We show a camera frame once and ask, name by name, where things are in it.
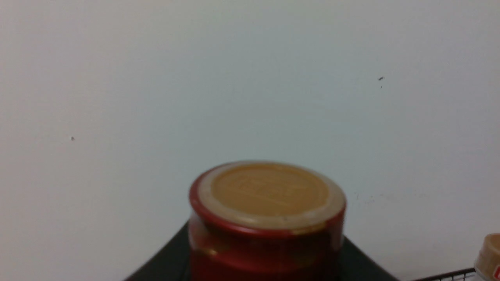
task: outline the black surface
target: black surface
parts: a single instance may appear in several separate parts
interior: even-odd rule
[[[150,261],[126,281],[189,281],[188,227],[181,230]],[[340,253],[341,281],[397,281],[349,239]]]

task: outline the jar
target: jar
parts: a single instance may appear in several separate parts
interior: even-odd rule
[[[477,281],[500,281],[500,233],[484,238],[474,268]]]
[[[192,281],[320,281],[338,273],[346,197],[324,175],[232,162],[200,175],[189,201]]]

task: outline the small jar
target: small jar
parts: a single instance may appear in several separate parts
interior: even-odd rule
[[[346,197],[309,169],[217,166],[191,186],[192,281],[320,281],[338,274]]]
[[[484,238],[474,268],[477,281],[500,281],[500,233]]]

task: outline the jar lid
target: jar lid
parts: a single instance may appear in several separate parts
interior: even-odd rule
[[[199,200],[225,221],[262,230],[321,227],[346,207],[340,187],[324,175],[267,161],[216,167],[202,175],[191,192],[197,195],[190,198],[195,211]]]
[[[500,233],[489,234],[484,238],[475,269],[488,280],[500,280]]]

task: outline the metal wire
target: metal wire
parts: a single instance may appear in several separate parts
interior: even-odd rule
[[[476,276],[474,268],[454,271],[446,274],[427,277],[415,281],[472,281]]]

